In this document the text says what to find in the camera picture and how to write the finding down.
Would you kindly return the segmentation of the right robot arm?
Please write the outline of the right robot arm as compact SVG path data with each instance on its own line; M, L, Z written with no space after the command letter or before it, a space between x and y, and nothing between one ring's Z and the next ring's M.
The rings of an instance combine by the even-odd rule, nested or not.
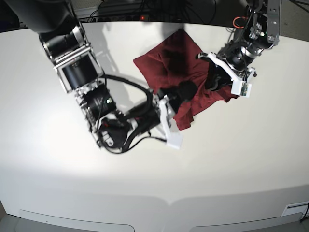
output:
M67 93L73 93L98 147L123 154L137 145L136 137L162 127L160 141L178 149L183 138L170 129L170 121L183 102L197 92L192 81L161 88L157 92L125 78L107 75L99 64L85 30L69 0L9 0L7 5L26 26L38 34ZM107 81L114 80L139 89L146 100L121 112Z

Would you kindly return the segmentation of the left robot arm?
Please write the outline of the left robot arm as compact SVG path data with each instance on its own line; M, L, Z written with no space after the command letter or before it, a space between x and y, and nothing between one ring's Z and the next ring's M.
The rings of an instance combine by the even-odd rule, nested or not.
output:
M232 21L234 37L218 53L199 53L198 59L209 62L206 90L218 91L230 87L231 94L249 97L251 80L257 76L251 63L264 50L279 43L280 2L249 0L244 16Z

